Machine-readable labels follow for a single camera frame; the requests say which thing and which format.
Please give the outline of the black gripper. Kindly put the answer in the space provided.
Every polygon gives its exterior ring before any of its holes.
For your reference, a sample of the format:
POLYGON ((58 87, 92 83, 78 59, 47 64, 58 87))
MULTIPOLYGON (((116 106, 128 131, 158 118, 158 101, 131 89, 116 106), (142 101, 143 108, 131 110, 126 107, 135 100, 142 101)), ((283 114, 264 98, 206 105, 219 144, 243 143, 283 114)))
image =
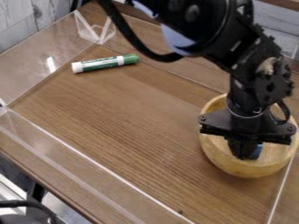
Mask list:
POLYGON ((228 107, 206 112, 199 116, 200 133, 228 139, 230 151, 238 159, 251 159, 260 143, 290 145, 298 128, 291 123, 278 121, 266 109, 259 115, 235 115, 228 107))

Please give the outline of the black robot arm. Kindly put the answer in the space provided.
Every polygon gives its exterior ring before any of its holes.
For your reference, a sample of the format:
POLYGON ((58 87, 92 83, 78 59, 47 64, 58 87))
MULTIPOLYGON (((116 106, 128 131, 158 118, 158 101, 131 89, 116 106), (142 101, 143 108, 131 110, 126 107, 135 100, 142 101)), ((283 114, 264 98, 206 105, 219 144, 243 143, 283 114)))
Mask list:
POLYGON ((144 56, 160 62, 203 57, 230 74, 227 107, 200 115, 200 133, 224 137, 240 160, 258 159, 264 143, 292 142, 296 127, 283 102, 295 88, 292 72, 275 38, 254 21, 252 0, 128 0, 160 22, 167 54, 146 46, 114 0, 96 1, 144 56))

